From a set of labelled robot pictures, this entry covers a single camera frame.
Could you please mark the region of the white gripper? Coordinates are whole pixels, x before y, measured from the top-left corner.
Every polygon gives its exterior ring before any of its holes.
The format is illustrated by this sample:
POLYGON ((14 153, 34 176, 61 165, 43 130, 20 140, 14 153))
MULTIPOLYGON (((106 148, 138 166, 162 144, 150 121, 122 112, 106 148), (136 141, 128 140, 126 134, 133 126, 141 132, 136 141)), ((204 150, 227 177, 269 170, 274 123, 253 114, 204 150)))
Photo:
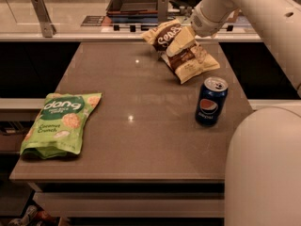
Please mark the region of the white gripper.
POLYGON ((208 37, 216 34, 224 21, 224 13, 218 7, 212 7, 205 2, 198 3, 191 15, 192 27, 185 26, 181 30, 167 47, 166 54, 169 57, 174 57, 182 50, 194 45, 196 34, 200 37, 208 37))

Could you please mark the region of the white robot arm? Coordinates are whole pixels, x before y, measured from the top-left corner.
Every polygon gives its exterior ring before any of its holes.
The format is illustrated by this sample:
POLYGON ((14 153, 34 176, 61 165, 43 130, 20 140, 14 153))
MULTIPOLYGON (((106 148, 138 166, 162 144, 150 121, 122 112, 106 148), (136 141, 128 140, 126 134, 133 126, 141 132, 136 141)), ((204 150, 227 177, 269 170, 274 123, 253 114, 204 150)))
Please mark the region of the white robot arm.
MULTIPOLYGON (((202 0, 191 17, 212 36, 240 9, 282 71, 301 86, 301 8, 292 0, 202 0)), ((237 127, 225 172, 225 226, 301 226, 301 115, 298 103, 253 112, 237 127)))

